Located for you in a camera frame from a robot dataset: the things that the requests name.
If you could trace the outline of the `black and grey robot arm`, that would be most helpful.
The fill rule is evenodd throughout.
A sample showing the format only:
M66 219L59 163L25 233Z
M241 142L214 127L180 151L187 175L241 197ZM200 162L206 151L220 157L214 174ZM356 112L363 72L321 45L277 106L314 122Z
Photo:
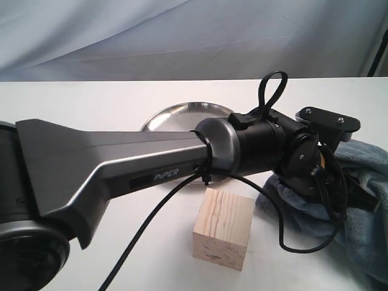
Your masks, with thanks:
M86 132L40 119L1 123L1 289L40 290L63 268L69 242L89 246L111 199L174 179L209 183L273 171L335 227L378 198L333 153L359 130L349 116L304 108L207 118L189 132Z

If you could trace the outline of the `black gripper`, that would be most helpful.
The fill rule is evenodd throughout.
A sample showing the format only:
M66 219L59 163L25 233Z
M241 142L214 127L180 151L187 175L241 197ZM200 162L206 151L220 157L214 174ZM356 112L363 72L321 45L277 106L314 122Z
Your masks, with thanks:
M303 201L321 204L327 212L345 212L347 207L375 213L380 199L364 190L358 180L346 176L329 148L319 148L319 161L309 175L280 177L280 183L292 189Z

